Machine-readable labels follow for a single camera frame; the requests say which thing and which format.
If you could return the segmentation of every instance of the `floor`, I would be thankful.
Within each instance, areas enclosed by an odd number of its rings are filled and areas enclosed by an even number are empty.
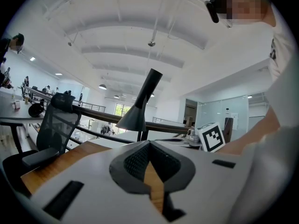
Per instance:
[[[36,149],[36,146],[34,142],[31,140],[31,138],[26,137],[24,127],[17,127],[17,132],[22,150],[24,152]],[[3,161],[7,157],[14,154],[18,154],[18,150],[15,147],[10,127],[0,126],[0,160]]]

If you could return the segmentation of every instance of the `mesh chair back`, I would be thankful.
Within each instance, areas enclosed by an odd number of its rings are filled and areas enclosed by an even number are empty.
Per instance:
[[[39,151],[53,147],[59,151],[59,154],[64,154],[67,142],[80,121],[81,113],[66,112],[54,107],[53,104],[51,101],[47,107],[36,139],[36,146]]]

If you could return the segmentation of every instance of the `office chair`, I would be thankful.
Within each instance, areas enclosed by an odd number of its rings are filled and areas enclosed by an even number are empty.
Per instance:
[[[36,139],[37,150],[12,155],[3,161],[3,169],[12,187],[26,196],[30,192],[21,180],[25,173],[53,161],[64,154],[81,113],[73,112],[75,97],[57,93],[51,99]]]

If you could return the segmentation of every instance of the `white shirt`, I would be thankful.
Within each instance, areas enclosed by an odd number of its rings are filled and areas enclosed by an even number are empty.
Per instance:
[[[270,65],[268,68],[274,82],[284,71],[292,54],[297,50],[297,44],[288,25],[274,5],[272,5],[272,10],[275,16],[276,26],[273,28],[274,36],[271,45]]]

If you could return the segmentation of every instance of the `person's arm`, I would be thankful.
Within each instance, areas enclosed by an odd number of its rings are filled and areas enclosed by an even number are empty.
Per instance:
[[[217,152],[240,155],[246,145],[258,142],[264,135],[277,131],[279,127],[278,119],[270,106],[265,118],[259,121],[248,133],[235,141],[227,143]]]

